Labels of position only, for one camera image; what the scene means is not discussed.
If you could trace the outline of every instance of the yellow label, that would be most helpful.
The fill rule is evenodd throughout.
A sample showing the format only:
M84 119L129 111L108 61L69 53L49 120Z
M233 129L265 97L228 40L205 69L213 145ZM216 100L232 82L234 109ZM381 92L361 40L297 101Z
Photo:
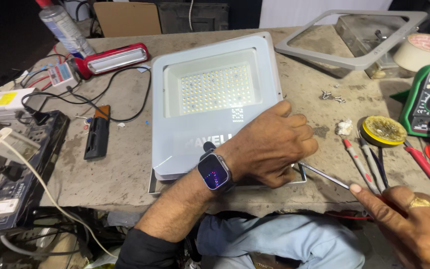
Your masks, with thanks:
M18 94L18 93L17 92L10 92L10 93L3 94L3 97L1 97L1 99L0 99L0 106L9 105L9 103L11 103L11 101L14 99L16 94Z

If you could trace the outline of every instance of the white wall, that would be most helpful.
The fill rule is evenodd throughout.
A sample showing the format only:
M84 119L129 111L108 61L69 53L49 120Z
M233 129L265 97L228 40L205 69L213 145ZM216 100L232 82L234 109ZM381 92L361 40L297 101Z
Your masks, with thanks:
M304 26L330 9L387 10L392 0L263 0L260 28ZM336 24L328 16L316 24Z

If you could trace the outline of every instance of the gold ring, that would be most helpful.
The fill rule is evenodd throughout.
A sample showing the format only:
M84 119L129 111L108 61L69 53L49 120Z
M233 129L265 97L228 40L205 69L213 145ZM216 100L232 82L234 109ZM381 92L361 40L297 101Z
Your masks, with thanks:
M411 201L411 204L409 204L409 209L414 207L430 207L430 202L426 199L416 197Z

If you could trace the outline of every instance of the digital multimeter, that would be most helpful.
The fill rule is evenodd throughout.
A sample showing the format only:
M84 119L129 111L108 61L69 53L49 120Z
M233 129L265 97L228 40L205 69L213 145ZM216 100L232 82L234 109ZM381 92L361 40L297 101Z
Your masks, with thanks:
M430 137L430 65L418 71L411 89L391 98L405 103L399 122L408 134Z

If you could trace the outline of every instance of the hand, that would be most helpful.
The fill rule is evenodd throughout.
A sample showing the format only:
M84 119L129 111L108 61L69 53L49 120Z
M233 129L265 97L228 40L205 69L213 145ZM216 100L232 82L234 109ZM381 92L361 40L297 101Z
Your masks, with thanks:
M430 202L430 196L413 193L404 186L384 191L386 200L406 212L408 217L404 218L361 186L353 184L350 191L377 222L405 267L430 268L430 207L410 208L416 197Z
M318 142L312 138L306 117L288 116L290 113L291 104L281 101L215 150L224 158L234 181L250 176L277 188L295 179L290 165L315 153Z

